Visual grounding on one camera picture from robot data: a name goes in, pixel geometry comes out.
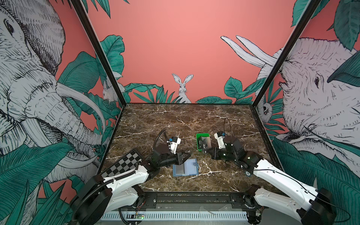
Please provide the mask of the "blue leather card holder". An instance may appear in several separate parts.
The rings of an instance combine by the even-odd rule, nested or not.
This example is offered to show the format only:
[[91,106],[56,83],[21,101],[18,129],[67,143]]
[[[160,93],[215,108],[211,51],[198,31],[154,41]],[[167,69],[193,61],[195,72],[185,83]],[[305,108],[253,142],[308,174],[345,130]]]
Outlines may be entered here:
[[188,159],[182,165],[173,165],[173,177],[196,176],[199,174],[197,159]]

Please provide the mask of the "green plastic card tray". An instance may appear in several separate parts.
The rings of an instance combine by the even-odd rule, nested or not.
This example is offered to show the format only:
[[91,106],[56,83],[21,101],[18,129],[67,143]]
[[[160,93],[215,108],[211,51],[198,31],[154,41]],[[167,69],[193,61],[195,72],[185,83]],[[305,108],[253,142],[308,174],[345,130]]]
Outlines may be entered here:
[[212,147],[210,134],[208,133],[198,133],[196,134],[196,143],[197,150],[199,152],[207,152],[208,149]]

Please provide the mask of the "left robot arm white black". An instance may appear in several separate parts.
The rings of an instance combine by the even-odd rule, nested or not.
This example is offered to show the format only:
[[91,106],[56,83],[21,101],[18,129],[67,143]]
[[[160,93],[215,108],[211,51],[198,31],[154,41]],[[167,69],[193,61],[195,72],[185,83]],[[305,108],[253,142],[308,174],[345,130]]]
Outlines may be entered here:
[[105,214],[137,202],[143,191],[136,186],[157,176],[162,167],[182,165],[190,152],[171,153],[166,144],[153,149],[151,155],[137,162],[131,170],[110,177],[97,174],[78,191],[70,203],[71,225],[93,225]]

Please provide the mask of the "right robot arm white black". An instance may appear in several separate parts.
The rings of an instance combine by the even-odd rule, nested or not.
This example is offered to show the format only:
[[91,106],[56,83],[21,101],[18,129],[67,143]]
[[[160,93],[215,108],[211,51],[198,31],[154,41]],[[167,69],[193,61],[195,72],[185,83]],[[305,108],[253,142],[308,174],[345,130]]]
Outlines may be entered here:
[[284,213],[303,225],[333,225],[337,216],[332,194],[325,188],[309,186],[272,165],[261,155],[244,150],[239,139],[224,132],[214,135],[218,146],[206,152],[214,160],[233,162],[247,176],[261,178],[280,191],[282,195],[252,185],[242,196],[239,204],[249,210],[247,220],[258,225],[262,219],[262,210],[271,208]]

